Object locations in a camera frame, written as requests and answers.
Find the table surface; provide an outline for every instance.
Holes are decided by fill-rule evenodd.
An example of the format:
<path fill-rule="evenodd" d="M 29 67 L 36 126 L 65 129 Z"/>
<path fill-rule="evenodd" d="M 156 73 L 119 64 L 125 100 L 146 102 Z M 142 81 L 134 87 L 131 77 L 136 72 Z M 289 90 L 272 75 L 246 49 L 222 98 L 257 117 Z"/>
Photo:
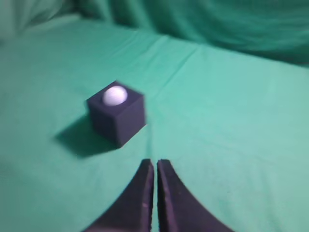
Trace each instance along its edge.
<path fill-rule="evenodd" d="M 148 123 L 117 150 L 85 106 L 114 80 L 145 94 Z M 308 88 L 304 68 L 87 20 L 5 44 L 0 231 L 81 231 L 144 158 L 235 231 L 307 231 Z"/>

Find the cube side face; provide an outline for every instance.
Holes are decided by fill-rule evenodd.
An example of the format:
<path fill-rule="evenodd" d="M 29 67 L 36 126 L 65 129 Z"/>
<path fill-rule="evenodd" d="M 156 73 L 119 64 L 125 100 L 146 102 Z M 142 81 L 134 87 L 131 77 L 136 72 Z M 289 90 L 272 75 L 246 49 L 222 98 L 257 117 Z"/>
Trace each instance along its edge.
<path fill-rule="evenodd" d="M 117 142 L 117 131 L 113 117 L 105 114 L 91 101 L 87 102 L 91 124 L 96 133 L 105 137 L 113 143 Z"/>
<path fill-rule="evenodd" d="M 141 95 L 115 119 L 118 144 L 123 146 L 145 125 L 144 97 Z"/>

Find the cube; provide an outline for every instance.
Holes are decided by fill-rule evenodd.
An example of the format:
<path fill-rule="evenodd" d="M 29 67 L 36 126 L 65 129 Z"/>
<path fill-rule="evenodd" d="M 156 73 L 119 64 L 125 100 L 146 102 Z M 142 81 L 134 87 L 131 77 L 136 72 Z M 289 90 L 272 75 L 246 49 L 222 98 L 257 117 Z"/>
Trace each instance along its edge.
<path fill-rule="evenodd" d="M 113 86 L 127 91 L 127 99 L 114 106 L 103 102 L 103 94 Z M 94 130 L 118 147 L 127 143 L 145 125 L 144 96 L 115 81 L 87 100 Z"/>

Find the ball on cube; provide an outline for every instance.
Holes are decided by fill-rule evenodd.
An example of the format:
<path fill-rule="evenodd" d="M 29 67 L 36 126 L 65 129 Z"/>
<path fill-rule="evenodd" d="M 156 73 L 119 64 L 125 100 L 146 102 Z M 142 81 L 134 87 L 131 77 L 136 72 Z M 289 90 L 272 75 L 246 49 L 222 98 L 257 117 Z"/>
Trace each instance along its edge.
<path fill-rule="evenodd" d="M 127 91 L 122 86 L 110 87 L 103 94 L 103 102 L 108 106 L 115 106 L 124 103 L 127 99 Z"/>

